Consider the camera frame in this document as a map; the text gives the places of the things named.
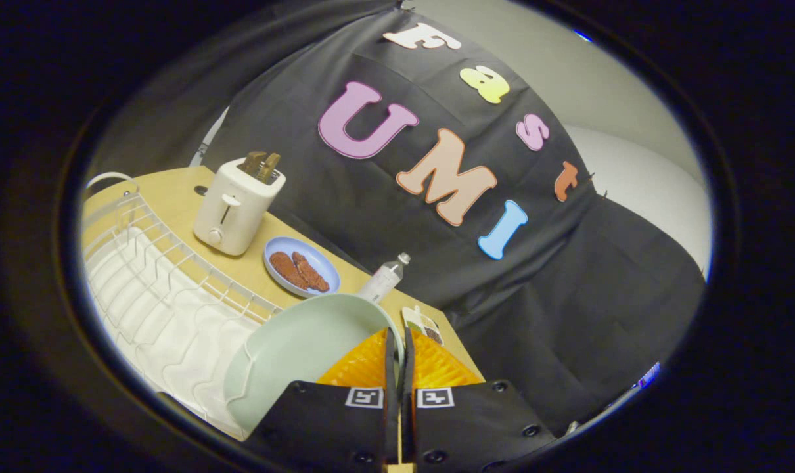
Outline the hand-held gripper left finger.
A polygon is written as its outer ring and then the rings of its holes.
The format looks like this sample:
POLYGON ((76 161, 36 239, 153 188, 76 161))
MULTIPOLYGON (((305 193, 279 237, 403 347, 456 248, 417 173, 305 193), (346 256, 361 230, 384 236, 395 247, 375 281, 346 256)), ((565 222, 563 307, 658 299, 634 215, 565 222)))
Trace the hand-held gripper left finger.
POLYGON ((277 465, 389 465, 398 461, 395 336, 386 330, 384 386, 293 380, 242 445, 277 465))

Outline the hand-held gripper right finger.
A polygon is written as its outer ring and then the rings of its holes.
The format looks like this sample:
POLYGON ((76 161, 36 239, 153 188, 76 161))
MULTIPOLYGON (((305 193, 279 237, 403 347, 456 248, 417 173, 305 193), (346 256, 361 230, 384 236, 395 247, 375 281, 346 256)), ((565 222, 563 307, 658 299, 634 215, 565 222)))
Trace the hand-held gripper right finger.
POLYGON ((421 386, 424 368, 445 350, 405 329, 401 369, 401 458, 416 471, 515 471, 556 436, 505 379, 448 379, 421 386))

